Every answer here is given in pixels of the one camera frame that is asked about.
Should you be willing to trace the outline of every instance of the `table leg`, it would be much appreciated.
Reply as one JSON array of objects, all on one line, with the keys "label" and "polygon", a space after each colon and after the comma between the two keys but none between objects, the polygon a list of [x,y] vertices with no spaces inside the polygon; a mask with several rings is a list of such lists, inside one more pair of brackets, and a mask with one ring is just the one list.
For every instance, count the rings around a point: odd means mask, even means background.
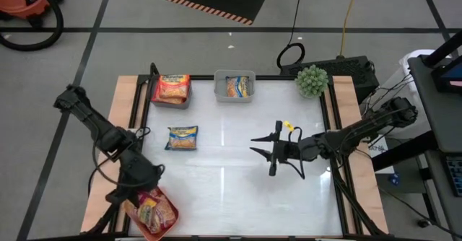
[{"label": "table leg", "polygon": [[435,135],[433,131],[428,131],[372,158],[372,165],[374,171],[377,172],[378,170],[397,164],[405,159],[423,154],[427,150],[436,148],[438,148],[438,144]]}]

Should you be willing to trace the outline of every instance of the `wooden table frame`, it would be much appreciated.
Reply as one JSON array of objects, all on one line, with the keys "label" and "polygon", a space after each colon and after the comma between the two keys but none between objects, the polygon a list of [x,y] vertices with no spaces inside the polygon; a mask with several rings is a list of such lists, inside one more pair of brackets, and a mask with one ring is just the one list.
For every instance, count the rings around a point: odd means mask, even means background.
[{"label": "wooden table frame", "polygon": [[[108,117],[108,120],[115,126],[121,126],[123,128],[129,128],[130,126],[139,128],[141,126],[145,104],[144,100],[148,87],[143,81],[145,78],[147,78],[147,76],[120,76],[118,78],[113,103]],[[328,127],[332,129],[345,127],[360,120],[361,115],[359,113],[351,77],[335,76],[332,82],[330,89],[327,89],[324,96],[321,98],[325,99],[329,123]],[[141,91],[138,94],[136,94],[137,85],[141,87]],[[138,103],[137,110],[132,110],[132,107],[136,104],[135,102]],[[366,144],[360,144],[358,149],[368,152]],[[104,154],[100,154],[99,162],[103,161],[105,158],[106,156]],[[109,177],[117,178],[119,166],[118,162],[107,163],[102,167],[102,170],[104,170]],[[371,160],[355,152],[349,157],[349,168],[349,173],[351,174],[350,180],[353,183],[354,192],[359,204],[366,211],[367,215],[377,224],[379,229],[388,232]],[[342,176],[348,182],[348,177],[345,172],[342,172]],[[106,209],[109,207],[109,203],[105,201],[105,195],[111,192],[114,187],[113,184],[104,180],[100,174],[95,174],[82,222],[82,232],[91,229],[105,213]],[[364,229],[364,233],[367,234],[367,230],[361,227],[361,225],[358,229],[358,223],[345,197],[343,198],[343,207],[345,212],[344,217],[346,219],[346,229],[342,227],[344,233],[362,234]],[[117,219],[113,220],[110,226],[110,232],[122,232],[124,230],[124,225],[127,227],[128,224],[124,218],[125,213],[118,213]]]}]

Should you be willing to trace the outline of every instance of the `green succulent plant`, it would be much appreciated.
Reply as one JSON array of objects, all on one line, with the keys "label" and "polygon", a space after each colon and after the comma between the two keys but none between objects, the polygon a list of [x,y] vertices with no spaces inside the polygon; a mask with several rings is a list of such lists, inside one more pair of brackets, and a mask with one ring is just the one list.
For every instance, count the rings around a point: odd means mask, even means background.
[{"label": "green succulent plant", "polygon": [[295,84],[303,97],[320,97],[327,88],[327,72],[312,65],[298,72]]}]

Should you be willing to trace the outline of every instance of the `orange vacuum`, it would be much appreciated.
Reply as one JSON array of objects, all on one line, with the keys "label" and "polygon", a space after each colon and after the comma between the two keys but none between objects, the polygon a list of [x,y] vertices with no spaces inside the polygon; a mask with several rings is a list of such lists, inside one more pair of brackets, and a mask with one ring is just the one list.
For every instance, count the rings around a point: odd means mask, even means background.
[{"label": "orange vacuum", "polygon": [[0,43],[18,51],[36,51],[53,45],[61,36],[64,27],[63,14],[58,4],[63,0],[0,0],[0,19],[10,20],[14,17],[26,19],[32,27],[42,27],[42,16],[52,9],[56,16],[56,29],[53,34],[40,43],[19,45],[11,43],[0,35]]}]

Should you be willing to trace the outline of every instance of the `hazard stripe tape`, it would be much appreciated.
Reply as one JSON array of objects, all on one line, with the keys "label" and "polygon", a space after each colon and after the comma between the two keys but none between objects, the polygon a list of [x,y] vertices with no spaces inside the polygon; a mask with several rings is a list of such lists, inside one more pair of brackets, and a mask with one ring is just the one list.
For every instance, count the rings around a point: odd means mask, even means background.
[{"label": "hazard stripe tape", "polygon": [[190,7],[192,9],[197,9],[197,10],[209,13],[209,14],[214,14],[214,15],[217,15],[219,17],[224,17],[226,19],[230,19],[232,21],[236,21],[236,22],[242,23],[244,25],[251,25],[253,23],[252,20],[246,19],[244,17],[239,17],[239,16],[236,16],[235,14],[223,12],[221,10],[214,9],[214,8],[204,6],[204,5],[201,5],[201,4],[197,4],[197,3],[194,3],[194,2],[190,2],[188,0],[167,0],[167,1],[170,1],[170,2],[176,3],[176,4],[180,4],[180,5],[183,5],[183,6],[187,6],[187,7]]}]

